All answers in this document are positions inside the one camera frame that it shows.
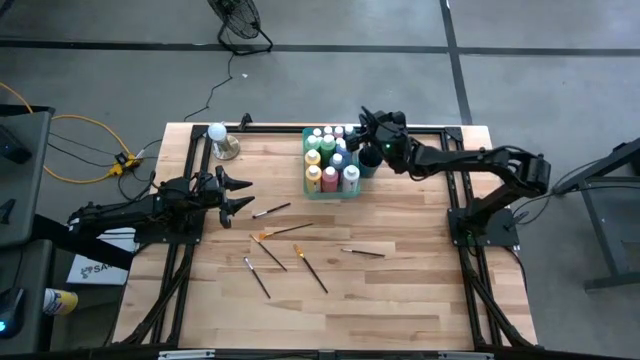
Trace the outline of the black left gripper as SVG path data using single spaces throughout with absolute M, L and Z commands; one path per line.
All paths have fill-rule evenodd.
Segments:
M 214 173 L 200 171 L 196 174 L 193 192 L 204 209 L 219 209 L 219 221 L 223 228 L 231 227 L 231 216 L 255 200 L 254 196 L 229 199 L 228 191 L 236 191 L 252 186 L 251 181 L 230 177 L 222 166 L 216 166 Z

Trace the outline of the white large paint bottle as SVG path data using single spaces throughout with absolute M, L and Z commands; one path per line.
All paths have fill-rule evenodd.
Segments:
M 343 169 L 341 186 L 344 193 L 356 192 L 358 189 L 360 170 L 356 165 L 348 165 Z

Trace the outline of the light bulb on brass base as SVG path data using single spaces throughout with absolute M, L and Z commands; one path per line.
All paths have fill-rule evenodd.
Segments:
M 212 141 L 212 154 L 222 161 L 232 160 L 240 152 L 238 139 L 229 135 L 222 123 L 214 123 L 208 127 L 207 136 Z

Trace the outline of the black paintbrush orange fan bristles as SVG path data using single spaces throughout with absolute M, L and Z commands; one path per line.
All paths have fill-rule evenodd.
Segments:
M 262 240 L 265 240 L 267 238 L 273 237 L 273 236 L 281 234 L 281 233 L 291 232 L 291 231 L 294 231 L 294 230 L 310 227 L 312 225 L 314 225 L 314 224 L 313 223 L 306 223 L 306 224 L 302 224 L 302 225 L 298 225 L 298 226 L 294 226 L 294 227 L 289 227 L 289 228 L 285 228 L 285 229 L 281 229 L 281 230 L 276 230 L 276 231 L 273 231 L 273 232 L 260 233 L 259 236 L 258 236 L 258 239 L 260 241 L 262 241 Z

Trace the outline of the translucent teal plastic tray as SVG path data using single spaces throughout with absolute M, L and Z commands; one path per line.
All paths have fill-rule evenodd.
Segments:
M 337 199 L 350 199 L 350 198 L 356 198 L 360 195 L 361 192 L 361 188 L 362 188 L 362 180 L 361 177 L 359 178 L 359 184 L 358 184 L 358 189 L 356 192 L 352 192 L 352 193 L 344 193 L 342 191 L 342 186 L 341 186 L 341 178 L 342 178 L 342 172 L 339 173 L 339 184 L 338 184 L 338 191 L 337 192 L 329 192 L 329 193 L 325 193 L 322 191 L 318 192 L 318 193 L 311 193 L 309 194 L 306 191 L 305 188 L 305 171 L 306 171 L 306 167 L 304 164 L 304 156 L 305 156 L 305 152 L 304 152 L 304 140 L 309 136 L 309 135 L 313 135 L 312 131 L 313 131 L 313 127 L 306 127 L 302 130 L 302 160 L 303 160 L 303 165 L 302 165 L 302 188 L 303 188 L 303 192 L 304 194 L 311 200 L 337 200 Z M 346 156 L 345 159 L 347 161 L 347 166 L 348 165 L 356 165 L 359 168 L 359 162 L 357 159 L 357 155 L 358 153 L 355 152 L 350 152 L 349 156 Z

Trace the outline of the yellow black power plug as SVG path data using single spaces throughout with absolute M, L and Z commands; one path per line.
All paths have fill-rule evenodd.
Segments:
M 114 156 L 115 162 L 107 172 L 110 177 L 122 176 L 125 172 L 130 171 L 141 165 L 142 159 L 131 153 L 123 152 Z

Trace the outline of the white printed paper sheet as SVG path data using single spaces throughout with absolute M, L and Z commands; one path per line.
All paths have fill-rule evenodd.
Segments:
M 107 230 L 97 239 L 134 253 L 139 245 L 134 242 L 136 231 L 133 228 L 117 228 Z M 74 257 L 66 282 L 84 285 L 123 285 L 128 278 L 128 271 L 111 265 L 100 263 L 81 255 Z

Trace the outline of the black diagonal bar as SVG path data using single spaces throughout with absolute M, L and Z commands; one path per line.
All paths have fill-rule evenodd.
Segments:
M 35 215 L 32 223 L 32 240 L 50 240 L 56 248 L 82 255 L 91 260 L 129 270 L 134 254 L 103 242 L 95 236 L 77 235 L 52 219 Z

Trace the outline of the black floor fan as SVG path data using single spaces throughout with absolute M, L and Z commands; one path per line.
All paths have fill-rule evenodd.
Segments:
M 234 56 L 270 53 L 272 51 L 274 43 L 262 30 L 261 18 L 253 0 L 206 0 L 206 2 L 222 22 L 217 34 L 217 40 L 225 50 L 231 52 Z M 245 40 L 262 36 L 268 42 L 268 46 L 259 49 L 240 50 L 230 40 L 223 40 L 223 34 L 227 30 Z

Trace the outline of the yellow can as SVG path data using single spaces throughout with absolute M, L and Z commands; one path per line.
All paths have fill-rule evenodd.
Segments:
M 75 292 L 46 288 L 44 292 L 44 314 L 49 316 L 67 315 L 74 311 L 78 305 L 78 296 Z

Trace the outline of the grey desk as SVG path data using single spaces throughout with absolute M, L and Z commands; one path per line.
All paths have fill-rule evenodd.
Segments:
M 43 313 L 43 304 L 52 252 L 49 240 L 0 249 L 0 293 L 13 285 L 25 290 L 22 328 L 12 338 L 0 338 L 0 356 L 49 349 L 53 321 Z
M 0 105 L 0 130 L 6 128 L 31 153 L 18 164 L 5 156 L 0 141 L 0 248 L 26 243 L 32 233 L 53 108 Z

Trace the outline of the black desk device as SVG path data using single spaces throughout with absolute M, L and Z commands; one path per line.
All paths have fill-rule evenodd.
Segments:
M 29 149 L 7 127 L 1 124 L 0 155 L 16 164 L 24 164 L 32 157 Z

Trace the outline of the black computer mouse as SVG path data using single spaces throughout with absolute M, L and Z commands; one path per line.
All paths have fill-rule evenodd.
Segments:
M 25 290 L 21 287 L 12 287 L 0 293 L 0 338 L 12 338 L 21 331 L 24 304 Z

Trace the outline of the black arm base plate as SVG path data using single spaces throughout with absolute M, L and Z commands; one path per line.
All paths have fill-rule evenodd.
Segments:
M 201 241 L 206 211 L 169 213 L 136 227 L 134 241 L 140 244 L 196 245 Z
M 464 219 L 465 208 L 449 209 L 447 220 L 451 242 L 458 247 L 512 247 L 519 245 L 513 213 L 503 208 L 494 213 L 485 224 L 474 225 Z

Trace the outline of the black desk frame legs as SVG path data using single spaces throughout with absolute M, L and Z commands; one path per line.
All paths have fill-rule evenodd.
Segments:
M 611 153 L 570 172 L 552 187 L 563 196 L 581 194 L 608 275 L 584 282 L 587 291 L 640 284 L 626 246 L 640 245 L 640 137 L 623 142 Z

